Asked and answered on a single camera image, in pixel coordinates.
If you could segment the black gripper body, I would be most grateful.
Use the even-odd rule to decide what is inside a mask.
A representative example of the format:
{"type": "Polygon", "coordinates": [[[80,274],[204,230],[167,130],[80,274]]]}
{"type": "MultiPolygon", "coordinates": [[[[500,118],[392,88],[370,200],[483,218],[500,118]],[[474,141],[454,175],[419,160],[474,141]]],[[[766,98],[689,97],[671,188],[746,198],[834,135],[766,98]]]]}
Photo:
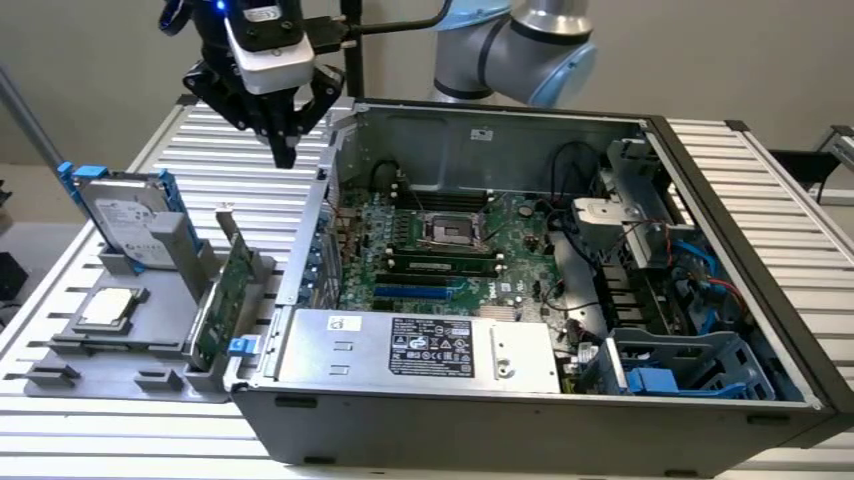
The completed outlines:
{"type": "Polygon", "coordinates": [[[234,69],[246,91],[292,106],[311,80],[311,43],[298,1],[196,1],[191,19],[202,39],[202,60],[218,72],[234,69]]]}

